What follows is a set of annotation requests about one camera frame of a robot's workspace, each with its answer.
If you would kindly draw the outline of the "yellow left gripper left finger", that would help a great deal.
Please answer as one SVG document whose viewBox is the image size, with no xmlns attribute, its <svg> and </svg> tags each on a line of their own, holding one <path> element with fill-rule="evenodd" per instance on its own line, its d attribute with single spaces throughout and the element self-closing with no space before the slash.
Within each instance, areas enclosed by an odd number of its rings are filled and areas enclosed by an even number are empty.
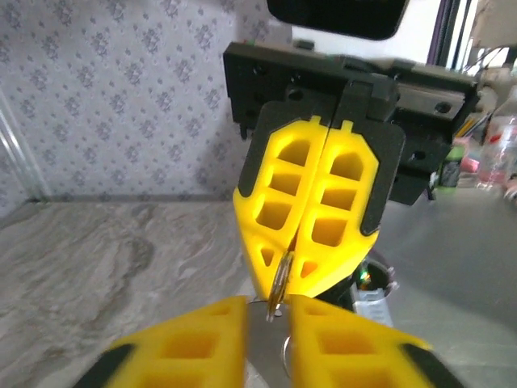
<svg viewBox="0 0 517 388">
<path fill-rule="evenodd" d="M 247 329 L 246 297 L 227 297 L 116 340 L 74 385 L 243 387 Z"/>
</svg>

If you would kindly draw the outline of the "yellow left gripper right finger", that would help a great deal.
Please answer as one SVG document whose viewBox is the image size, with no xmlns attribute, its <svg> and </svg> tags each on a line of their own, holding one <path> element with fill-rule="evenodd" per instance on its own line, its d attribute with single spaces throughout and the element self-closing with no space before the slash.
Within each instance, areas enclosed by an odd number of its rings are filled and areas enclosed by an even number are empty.
<svg viewBox="0 0 517 388">
<path fill-rule="evenodd" d="M 295 387 L 462 387 L 425 341 L 318 299 L 290 298 Z"/>
</svg>

